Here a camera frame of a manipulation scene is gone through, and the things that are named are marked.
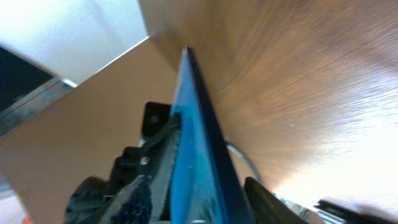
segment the wooden surface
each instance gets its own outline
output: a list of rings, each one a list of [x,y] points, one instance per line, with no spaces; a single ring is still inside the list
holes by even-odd
[[[63,223],[78,185],[109,177],[123,149],[139,144],[144,105],[171,103],[176,77],[147,39],[0,138],[0,170],[34,223]]]
[[[269,189],[397,217],[397,1],[140,2],[174,68],[195,49],[225,136]]]

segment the white wall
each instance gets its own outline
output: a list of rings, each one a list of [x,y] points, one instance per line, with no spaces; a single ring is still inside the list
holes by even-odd
[[[137,0],[12,0],[0,46],[80,84],[147,37]]]

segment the metal screw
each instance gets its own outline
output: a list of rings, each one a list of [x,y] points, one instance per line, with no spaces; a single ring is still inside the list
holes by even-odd
[[[146,164],[148,164],[148,162],[149,162],[149,158],[148,157],[143,157],[143,158],[141,158],[141,161],[139,161],[139,163],[141,165],[146,165]]]
[[[151,124],[157,123],[158,121],[159,121],[159,116],[157,116],[157,115],[153,115],[153,116],[151,116],[151,117],[149,118],[149,122],[150,122]]]

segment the blue panel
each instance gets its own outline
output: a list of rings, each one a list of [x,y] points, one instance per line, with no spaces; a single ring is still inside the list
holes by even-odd
[[[182,124],[171,184],[172,223],[255,223],[190,49],[182,53],[175,113]]]

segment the cable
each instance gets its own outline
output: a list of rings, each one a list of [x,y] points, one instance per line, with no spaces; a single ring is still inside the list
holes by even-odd
[[[261,175],[259,171],[256,169],[256,166],[253,164],[253,162],[248,158],[248,156],[240,150],[238,147],[234,146],[232,143],[225,141],[226,147],[233,152],[235,155],[237,155],[239,158],[243,159],[244,162],[249,166],[251,169],[251,172],[254,174],[254,177],[257,179],[257,181],[261,184],[264,185]]]

